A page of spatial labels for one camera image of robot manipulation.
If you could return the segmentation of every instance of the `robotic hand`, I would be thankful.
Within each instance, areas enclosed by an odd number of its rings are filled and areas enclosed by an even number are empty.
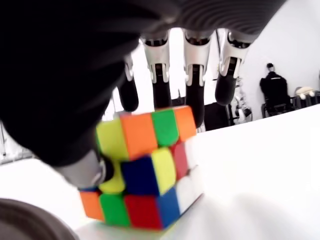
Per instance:
[[[222,41],[215,91],[229,104],[250,44],[285,0],[22,0],[1,5],[0,119],[22,146],[78,188],[113,175],[95,126],[119,88],[125,110],[139,103],[130,57],[142,37],[155,108],[171,105],[170,28],[184,29],[186,104],[204,118],[204,74],[211,34]]]

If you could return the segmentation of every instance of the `green sticker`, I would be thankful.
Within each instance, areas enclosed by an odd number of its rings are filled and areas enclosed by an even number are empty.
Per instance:
[[[172,109],[153,112],[152,121],[156,140],[160,147],[169,147],[178,141],[178,127]]]
[[[105,222],[109,225],[131,226],[122,194],[101,194],[99,197]]]

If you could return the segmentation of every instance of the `white table surface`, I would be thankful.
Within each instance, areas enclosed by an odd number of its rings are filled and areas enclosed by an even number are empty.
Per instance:
[[[0,198],[41,207],[81,240],[319,240],[320,105],[192,140],[205,195],[165,232],[86,218],[77,190],[38,160],[0,167]]]

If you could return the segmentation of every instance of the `rubik's cube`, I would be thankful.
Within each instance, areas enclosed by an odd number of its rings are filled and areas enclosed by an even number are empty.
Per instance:
[[[96,128],[114,176],[80,191],[86,215],[108,225],[162,230],[202,194],[199,168],[185,144],[196,134],[188,106],[121,116]]]

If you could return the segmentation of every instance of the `person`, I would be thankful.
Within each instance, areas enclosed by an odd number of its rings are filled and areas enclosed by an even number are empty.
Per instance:
[[[264,94],[267,112],[273,116],[292,111],[287,80],[276,73],[272,63],[268,63],[266,68],[268,74],[260,80],[260,88]]]

